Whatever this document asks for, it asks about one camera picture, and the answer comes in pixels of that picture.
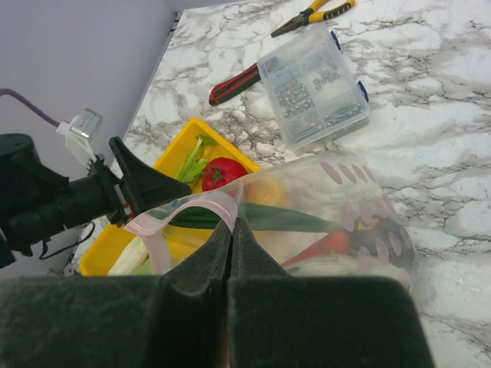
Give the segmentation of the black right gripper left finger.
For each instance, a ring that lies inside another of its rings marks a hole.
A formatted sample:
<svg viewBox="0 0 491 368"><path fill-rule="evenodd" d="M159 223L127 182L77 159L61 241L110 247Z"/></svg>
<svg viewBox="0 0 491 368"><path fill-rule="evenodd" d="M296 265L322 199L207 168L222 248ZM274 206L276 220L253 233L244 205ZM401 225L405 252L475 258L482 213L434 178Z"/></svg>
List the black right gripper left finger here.
<svg viewBox="0 0 491 368"><path fill-rule="evenodd" d="M1 285L3 367L224 367L230 230L160 276Z"/></svg>

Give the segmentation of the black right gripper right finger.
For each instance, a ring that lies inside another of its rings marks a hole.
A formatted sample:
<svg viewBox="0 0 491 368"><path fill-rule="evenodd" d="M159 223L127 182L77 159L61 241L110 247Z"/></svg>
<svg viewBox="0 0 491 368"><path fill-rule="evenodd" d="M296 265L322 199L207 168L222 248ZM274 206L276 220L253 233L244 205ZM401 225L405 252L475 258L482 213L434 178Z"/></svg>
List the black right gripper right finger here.
<svg viewBox="0 0 491 368"><path fill-rule="evenodd" d="M239 218L232 233L233 367L432 367L415 305L381 277L291 276Z"/></svg>

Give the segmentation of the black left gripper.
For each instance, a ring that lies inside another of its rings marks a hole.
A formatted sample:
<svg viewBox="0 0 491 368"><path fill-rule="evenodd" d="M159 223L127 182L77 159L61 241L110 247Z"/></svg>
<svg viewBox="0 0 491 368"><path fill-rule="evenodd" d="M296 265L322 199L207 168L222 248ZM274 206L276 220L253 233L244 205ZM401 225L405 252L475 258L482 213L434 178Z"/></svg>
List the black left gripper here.
<svg viewBox="0 0 491 368"><path fill-rule="evenodd" d="M187 184L143 163L121 138L110 138L109 146L122 176L116 177L100 158L91 164L87 204L92 219L105 215L121 227L150 209L191 194Z"/></svg>

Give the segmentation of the red tomato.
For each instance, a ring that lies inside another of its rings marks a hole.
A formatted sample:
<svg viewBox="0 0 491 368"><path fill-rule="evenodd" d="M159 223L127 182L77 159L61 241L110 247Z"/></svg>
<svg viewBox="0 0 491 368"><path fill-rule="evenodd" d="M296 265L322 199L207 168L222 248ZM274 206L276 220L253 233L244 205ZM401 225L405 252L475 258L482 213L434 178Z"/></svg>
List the red tomato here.
<svg viewBox="0 0 491 368"><path fill-rule="evenodd" d="M208 192L219 189L247 174L246 168L234 159L212 159L203 170L202 190Z"/></svg>

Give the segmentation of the clear pink dotted zip bag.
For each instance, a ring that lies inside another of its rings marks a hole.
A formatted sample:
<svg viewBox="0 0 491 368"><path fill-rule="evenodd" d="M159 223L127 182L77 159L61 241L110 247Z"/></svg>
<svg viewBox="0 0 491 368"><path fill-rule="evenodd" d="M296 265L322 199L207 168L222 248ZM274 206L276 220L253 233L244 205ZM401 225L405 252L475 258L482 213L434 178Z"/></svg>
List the clear pink dotted zip bag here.
<svg viewBox="0 0 491 368"><path fill-rule="evenodd" d="M330 151L243 176L138 215L127 230L153 272L172 268L170 241L200 244L196 230L244 221L259 245L297 277L378 276L411 288L417 251L362 156Z"/></svg>

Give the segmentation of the green cabbage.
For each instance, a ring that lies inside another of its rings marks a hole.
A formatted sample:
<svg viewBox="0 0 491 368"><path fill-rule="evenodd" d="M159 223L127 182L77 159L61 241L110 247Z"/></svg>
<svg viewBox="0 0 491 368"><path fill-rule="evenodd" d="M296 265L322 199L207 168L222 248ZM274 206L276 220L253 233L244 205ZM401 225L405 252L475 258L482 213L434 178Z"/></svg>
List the green cabbage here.
<svg viewBox="0 0 491 368"><path fill-rule="evenodd" d="M160 266L154 266L153 262L148 258L144 263L139 265L133 275L134 276L151 276L161 274Z"/></svg>

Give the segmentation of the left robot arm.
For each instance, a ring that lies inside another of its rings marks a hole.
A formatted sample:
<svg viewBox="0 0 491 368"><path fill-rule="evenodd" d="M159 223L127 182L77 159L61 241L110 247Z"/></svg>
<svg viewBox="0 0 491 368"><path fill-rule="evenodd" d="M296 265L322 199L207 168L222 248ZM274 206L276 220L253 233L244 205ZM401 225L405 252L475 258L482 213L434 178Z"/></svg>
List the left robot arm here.
<svg viewBox="0 0 491 368"><path fill-rule="evenodd" d="M103 159L90 159L88 174L70 181L41 163L26 134L1 136L1 266L14 253L101 216L122 227L136 216L190 195L190 187L139 160L118 137L109 146L122 170L117 178Z"/></svg>

